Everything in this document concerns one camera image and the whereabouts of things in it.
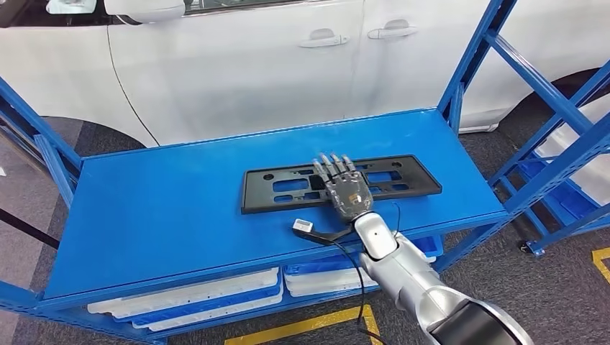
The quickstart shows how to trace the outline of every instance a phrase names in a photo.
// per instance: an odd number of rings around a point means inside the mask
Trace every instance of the robotic arm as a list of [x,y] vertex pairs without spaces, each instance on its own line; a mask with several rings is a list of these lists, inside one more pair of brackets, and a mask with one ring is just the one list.
[[446,286],[407,238],[395,236],[372,211],[373,197],[362,173],[345,155],[314,160],[342,220],[356,230],[365,251],[360,264],[400,310],[409,311],[431,344],[533,345],[506,312]]

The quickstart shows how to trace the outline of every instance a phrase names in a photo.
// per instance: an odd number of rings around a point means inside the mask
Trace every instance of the car window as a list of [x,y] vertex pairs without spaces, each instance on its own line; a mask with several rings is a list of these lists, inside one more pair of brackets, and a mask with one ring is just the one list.
[[289,4],[303,0],[184,0],[186,13],[198,14],[223,9],[249,8],[255,6],[272,6],[274,4]]
[[0,27],[74,27],[108,25],[103,0],[4,0]]

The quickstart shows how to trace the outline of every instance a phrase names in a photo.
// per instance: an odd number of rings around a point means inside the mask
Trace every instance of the black bracket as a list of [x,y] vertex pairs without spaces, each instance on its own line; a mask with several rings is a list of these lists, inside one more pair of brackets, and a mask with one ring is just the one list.
[[[374,200],[438,194],[442,186],[413,155],[354,161]],[[320,206],[329,197],[314,166],[249,170],[244,176],[242,213]]]
[[301,237],[302,239],[307,239],[312,242],[316,242],[318,244],[322,244],[324,246],[329,246],[334,244],[335,241],[340,239],[341,237],[350,234],[353,231],[353,226],[349,225],[346,229],[343,229],[339,232],[318,232],[315,230],[311,230],[310,232],[300,231],[297,229],[292,229],[292,232]]

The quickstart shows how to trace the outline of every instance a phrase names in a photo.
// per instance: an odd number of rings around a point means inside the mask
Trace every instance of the white plastic tray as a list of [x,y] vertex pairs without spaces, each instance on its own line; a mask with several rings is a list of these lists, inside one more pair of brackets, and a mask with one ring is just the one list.
[[188,325],[190,323],[195,323],[203,320],[209,320],[210,318],[218,318],[220,316],[231,315],[235,313],[241,313],[243,311],[249,311],[255,308],[265,307],[267,305],[272,305],[276,303],[280,303],[282,301],[282,294],[284,292],[283,284],[280,285],[280,292],[275,296],[271,296],[269,298],[262,298],[259,300],[253,300],[251,302],[239,303],[230,305],[224,308],[218,308],[214,310],[202,311],[200,313],[190,314],[186,316],[181,316],[179,318],[171,318],[168,320],[148,323],[146,325],[136,326],[135,328],[149,328],[151,331],[162,331],[168,328],[174,328],[179,326]]
[[[362,268],[360,268],[360,272],[363,275],[365,287],[377,285],[377,282],[368,277]],[[284,280],[286,281],[286,288],[293,297],[331,293],[360,287],[360,278],[355,268],[305,275],[284,275]]]
[[115,318],[126,318],[160,311],[188,303],[268,288],[278,283],[278,268],[211,280],[144,295],[105,300],[87,305],[89,313],[111,313]]

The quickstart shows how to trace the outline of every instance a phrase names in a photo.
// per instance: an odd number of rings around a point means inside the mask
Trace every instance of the car door handle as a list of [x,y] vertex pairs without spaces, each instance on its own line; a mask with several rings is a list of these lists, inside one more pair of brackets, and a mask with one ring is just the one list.
[[334,34],[331,29],[317,29],[311,32],[308,40],[303,40],[299,43],[299,47],[317,48],[331,47],[333,45],[344,45],[350,41],[349,36],[343,34]]
[[372,40],[384,40],[387,38],[409,36],[417,32],[417,28],[410,25],[404,19],[389,21],[383,29],[369,31],[368,38]]

